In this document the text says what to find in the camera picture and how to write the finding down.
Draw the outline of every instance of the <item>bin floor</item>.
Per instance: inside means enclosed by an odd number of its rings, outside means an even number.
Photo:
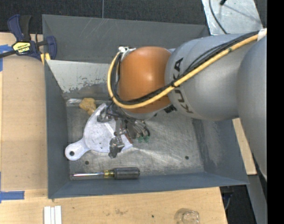
[[[77,105],[67,106],[69,143],[83,137],[89,118]],[[148,142],[133,140],[133,147],[111,159],[108,154],[86,152],[79,160],[69,161],[70,172],[99,172],[118,167],[138,167],[141,175],[168,175],[203,172],[193,120],[178,112],[160,111],[146,121]]]

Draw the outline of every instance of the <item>blue tape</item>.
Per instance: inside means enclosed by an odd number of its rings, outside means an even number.
[[[13,191],[13,192],[1,192],[0,191],[0,203],[3,200],[23,200],[25,191]]]
[[[6,52],[6,51],[11,51],[13,50],[11,46],[6,45],[1,45],[0,46],[0,53]],[[3,70],[3,58],[0,59],[0,72]]]

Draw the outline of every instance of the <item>wooden board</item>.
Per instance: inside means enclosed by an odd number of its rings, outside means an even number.
[[[63,224],[175,224],[180,208],[197,211],[201,223],[228,223],[219,188],[54,200],[46,195],[46,189],[28,190],[25,200],[2,202],[0,223],[42,223],[43,207],[57,205]]]
[[[244,166],[246,169],[246,173],[247,175],[255,175],[257,174],[257,170],[256,170],[255,163],[253,160],[253,155],[251,153],[249,143],[243,131],[240,119],[234,119],[233,125],[234,125],[234,129],[236,132],[236,136],[237,136],[238,144],[240,147]]]
[[[15,37],[11,33],[0,33],[0,45],[11,45],[14,42]],[[12,55],[4,58],[0,85],[1,190],[46,188],[45,85],[42,62],[27,56]]]

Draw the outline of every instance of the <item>screwdriver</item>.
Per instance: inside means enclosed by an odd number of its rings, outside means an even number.
[[[98,173],[74,173],[70,175],[71,180],[85,180],[97,178],[114,178],[114,179],[138,179],[140,170],[138,168],[114,168]]]

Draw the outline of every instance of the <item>yellow clamp label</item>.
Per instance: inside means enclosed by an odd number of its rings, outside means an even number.
[[[17,42],[12,46],[13,50],[18,53],[30,51],[31,44],[29,42]]]

